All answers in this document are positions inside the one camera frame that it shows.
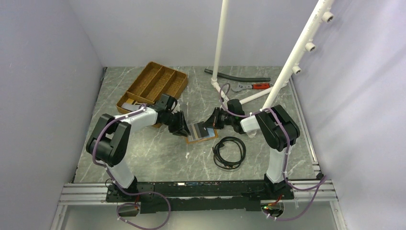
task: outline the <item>purple cable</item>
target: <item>purple cable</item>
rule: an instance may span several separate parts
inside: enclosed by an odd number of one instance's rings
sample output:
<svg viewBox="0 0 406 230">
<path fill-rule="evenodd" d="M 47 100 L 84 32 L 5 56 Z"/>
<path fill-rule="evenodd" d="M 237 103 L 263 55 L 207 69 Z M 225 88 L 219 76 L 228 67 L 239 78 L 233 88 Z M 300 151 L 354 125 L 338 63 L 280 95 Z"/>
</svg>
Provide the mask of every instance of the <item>purple cable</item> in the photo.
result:
<svg viewBox="0 0 406 230">
<path fill-rule="evenodd" d="M 99 166 L 104 167 L 104 168 L 106 169 L 106 171 L 107 171 L 107 174 L 111 177 L 111 179 L 113 180 L 113 182 L 116 181 L 116 180 L 115 180 L 114 176 L 111 174 L 111 172 L 109 171 L 109 169 L 107 168 L 107 166 L 104 165 L 104 164 L 100 164 L 100 163 L 97 163 L 97 162 L 96 162 L 96 149 L 97 149 L 97 146 L 98 146 L 100 140 L 102 139 L 104 133 L 107 131 L 107 129 L 108 129 L 112 124 L 114 124 L 114 123 L 117 122 L 117 121 L 123 120 L 123 119 L 125 119 L 125 118 L 132 117 L 132 116 L 135 116 L 135 115 L 138 115 L 138 114 L 143 113 L 146 106 L 147 106 L 146 104 L 141 104 L 138 110 L 136 110 L 136 111 L 134 111 L 134 112 L 131 112 L 131 113 L 128 113 L 128 114 L 125 114 L 125 115 L 123 115 L 123 116 L 120 116 L 120 117 L 114 119 L 113 121 L 109 122 L 109 123 L 103 128 L 103 130 L 101 131 L 101 133 L 99 134 L 99 136 L 98 136 L 97 139 L 96 139 L 96 143 L 94 144 L 93 152 L 92 152 L 93 163 L 96 164 L 96 165 L 99 165 Z M 123 222 L 125 222 L 125 223 L 127 223 L 127 224 L 129 224 L 129 225 L 132 225 L 132 226 L 134 226 L 134 227 L 136 227 L 136 228 L 142 229 L 142 230 L 157 230 L 157 229 L 162 228 L 162 227 L 168 222 L 169 217 L 170 217 L 170 203 L 169 203 L 169 200 L 168 200 L 163 194 L 157 193 L 157 192 L 154 192 L 154 191 L 141 192 L 141 193 L 129 193 L 129 192 L 125 191 L 125 190 L 123 189 L 123 187 L 121 187 L 121 185 L 120 185 L 118 182 L 115 183 L 115 184 L 116 184 L 117 187 L 118 187 L 124 194 L 126 194 L 126 195 L 129 195 L 129 196 L 138 196 L 138 195 L 143 195 L 143 194 L 156 194 L 156 195 L 158 195 L 158 196 L 163 197 L 164 200 L 166 201 L 166 203 L 168 204 L 168 215 L 167 215 L 165 221 L 164 221 L 161 225 L 159 225 L 158 227 L 155 227 L 155 228 L 144 228 L 144 227 L 138 226 L 138 225 L 136 225 L 136 224 L 134 224 L 134 223 L 132 223 L 132 222 L 130 222 L 130 221 L 128 221 L 128 220 L 126 220 L 126 219 L 120 217 L 120 214 L 119 214 L 120 209 L 121 209 L 122 207 L 128 206 L 128 205 L 134 206 L 134 203 L 124 203 L 124 204 L 120 205 L 119 207 L 117 207 L 117 210 L 116 210 L 117 217 L 118 217 L 121 221 L 123 221 Z"/>
<path fill-rule="evenodd" d="M 222 86 L 220 87 L 220 92 L 219 92 L 219 94 L 220 94 L 220 104 L 221 104 L 222 108 L 223 108 L 224 110 L 226 110 L 226 111 L 227 111 L 229 114 L 231 114 L 231 115 L 238 116 L 238 117 L 249 117 L 248 115 L 237 115 L 237 114 L 234 114 L 234 113 L 230 112 L 230 111 L 224 106 L 224 103 L 223 103 L 223 101 L 221 100 L 221 91 L 223 91 L 223 88 L 224 88 L 226 85 L 228 85 L 227 92 L 225 93 L 225 94 L 227 95 L 228 90 L 230 89 L 230 83 L 226 83 L 226 84 L 222 85 Z M 316 188 L 315 194 L 313 195 L 313 197 L 312 197 L 312 199 L 310 200 L 309 204 L 306 206 L 306 208 L 303 210 L 302 213 L 300 213 L 299 215 L 297 215 L 296 217 L 293 217 L 293 218 L 276 218 L 276 220 L 280 220 L 280 221 L 295 220 L 295 219 L 300 218 L 300 217 L 310 208 L 310 206 L 312 205 L 312 203 L 313 203 L 313 201 L 314 201 L 314 199 L 315 199 L 315 197 L 316 197 L 316 194 L 317 194 L 317 192 L 318 192 L 320 186 L 326 181 L 327 178 L 326 178 L 326 176 L 323 176 L 323 178 L 320 180 L 320 183 L 318 183 L 317 185 L 315 185 L 315 186 L 313 186 L 313 187 L 305 188 L 305 189 L 295 187 L 293 184 L 291 184 L 291 183 L 288 181 L 288 179 L 286 178 L 285 171 L 286 171 L 286 168 L 288 167 L 288 157 L 289 157 L 289 154 L 288 154 L 288 153 L 289 153 L 289 149 L 290 149 L 290 141 L 289 141 L 290 139 L 289 139 L 289 135 L 288 135 L 288 133 L 286 132 L 286 129 L 283 127 L 281 121 L 278 119 L 278 116 L 276 115 L 276 113 L 275 113 L 271 108 L 266 108 L 266 109 L 264 109 L 264 110 L 268 110 L 268 111 L 272 114 L 273 118 L 275 118 L 276 123 L 277 123 L 277 124 L 279 125 L 279 127 L 281 128 L 281 130 L 282 130 L 282 132 L 283 132 L 283 134 L 285 135 L 285 138 L 286 138 L 286 140 L 287 140 L 286 154 L 285 154 L 285 157 L 284 157 L 284 163 L 283 163 L 283 169 L 282 169 L 283 179 L 285 180 L 285 182 L 286 182 L 290 187 L 292 187 L 292 188 L 294 188 L 294 189 L 296 189 L 296 190 L 298 190 L 298 191 L 308 191 L 308 190 L 312 190 L 312 189 Z M 252 113 L 251 115 L 255 115 L 255 114 L 258 114 L 258 113 L 260 113 L 260 111 L 255 112 L 255 113 Z"/>
</svg>

